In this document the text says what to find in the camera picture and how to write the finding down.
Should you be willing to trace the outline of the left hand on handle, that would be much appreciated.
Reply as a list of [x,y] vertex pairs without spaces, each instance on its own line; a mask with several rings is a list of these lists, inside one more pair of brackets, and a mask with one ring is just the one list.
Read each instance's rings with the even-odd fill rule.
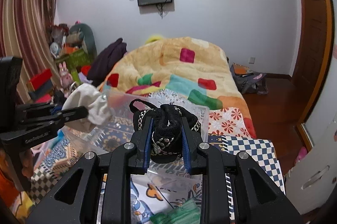
[[19,158],[22,164],[22,174],[26,178],[31,178],[34,173],[33,153],[31,149],[19,153]]

